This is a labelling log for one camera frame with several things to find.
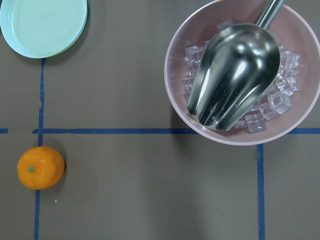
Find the orange mandarin fruit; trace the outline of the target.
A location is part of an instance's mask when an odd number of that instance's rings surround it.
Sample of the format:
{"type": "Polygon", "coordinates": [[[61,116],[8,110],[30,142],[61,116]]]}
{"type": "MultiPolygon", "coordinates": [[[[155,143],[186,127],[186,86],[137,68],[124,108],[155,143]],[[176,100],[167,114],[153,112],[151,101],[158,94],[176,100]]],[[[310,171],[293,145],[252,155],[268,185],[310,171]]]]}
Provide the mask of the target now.
{"type": "Polygon", "coordinates": [[[31,190],[43,190],[54,186],[61,180],[64,171],[64,158],[48,146],[27,150],[17,163],[19,181],[31,190]]]}

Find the pale green plate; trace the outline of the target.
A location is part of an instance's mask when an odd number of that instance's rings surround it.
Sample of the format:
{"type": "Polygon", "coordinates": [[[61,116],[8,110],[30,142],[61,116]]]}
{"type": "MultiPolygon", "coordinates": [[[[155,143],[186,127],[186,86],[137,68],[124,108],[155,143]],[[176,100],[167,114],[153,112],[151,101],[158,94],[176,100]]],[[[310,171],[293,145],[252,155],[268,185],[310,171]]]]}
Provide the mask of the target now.
{"type": "Polygon", "coordinates": [[[42,59],[69,49],[82,34],[87,16],[85,0],[3,0],[0,29],[15,52],[42,59]]]}

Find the clear ice cubes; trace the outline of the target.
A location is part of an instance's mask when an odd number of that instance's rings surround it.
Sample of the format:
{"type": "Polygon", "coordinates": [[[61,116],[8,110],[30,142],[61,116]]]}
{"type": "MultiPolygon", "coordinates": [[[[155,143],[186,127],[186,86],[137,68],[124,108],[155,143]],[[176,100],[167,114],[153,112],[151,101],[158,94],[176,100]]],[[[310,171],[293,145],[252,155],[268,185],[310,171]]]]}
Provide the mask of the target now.
{"type": "Polygon", "coordinates": [[[280,49],[280,67],[275,79],[234,126],[241,121],[245,121],[249,131],[255,133],[265,129],[266,120],[273,119],[292,107],[290,97],[298,90],[295,77],[300,55],[286,50],[279,43],[278,45],[280,49]]]}

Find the pink bowl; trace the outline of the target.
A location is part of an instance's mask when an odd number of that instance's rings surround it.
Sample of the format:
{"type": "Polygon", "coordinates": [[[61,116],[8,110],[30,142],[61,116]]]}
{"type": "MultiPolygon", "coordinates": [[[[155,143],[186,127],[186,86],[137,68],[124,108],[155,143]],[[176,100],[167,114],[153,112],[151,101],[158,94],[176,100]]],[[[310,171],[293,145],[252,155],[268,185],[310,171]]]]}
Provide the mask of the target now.
{"type": "Polygon", "coordinates": [[[215,0],[192,13],[177,29],[165,56],[164,82],[170,102],[187,128],[173,128],[171,134],[200,134],[210,140],[236,146],[258,145],[287,133],[302,134],[299,124],[314,107],[320,94],[320,44],[308,23],[283,5],[270,28],[280,44],[300,54],[297,81],[300,89],[291,97],[292,107],[266,122],[266,130],[250,134],[245,129],[213,131],[196,122],[187,110],[183,80],[186,78],[185,48],[202,45],[226,20],[253,23],[265,5],[263,0],[215,0]]]}

